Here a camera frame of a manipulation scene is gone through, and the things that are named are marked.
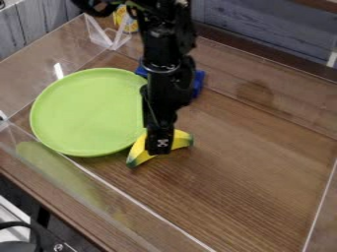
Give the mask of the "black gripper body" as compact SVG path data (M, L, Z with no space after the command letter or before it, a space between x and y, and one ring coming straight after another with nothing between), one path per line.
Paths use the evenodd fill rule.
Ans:
M193 100L196 60L184 58L177 68L165 69L141 62L148 84L141 88L144 126L169 129L178 119L178 110Z

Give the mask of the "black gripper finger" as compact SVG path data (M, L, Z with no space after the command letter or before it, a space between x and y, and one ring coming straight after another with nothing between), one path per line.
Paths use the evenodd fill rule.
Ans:
M169 155L174 140L174 128L149 127L145 148L152 156Z

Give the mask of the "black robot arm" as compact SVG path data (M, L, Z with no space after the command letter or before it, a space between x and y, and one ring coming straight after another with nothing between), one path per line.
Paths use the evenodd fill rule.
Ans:
M141 88L145 149L166 155L174 144L178 110L192 103L197 66L192 50L197 32L190 0L71 0L89 15L106 18L125 5L138 22L144 45L141 65L148 84Z

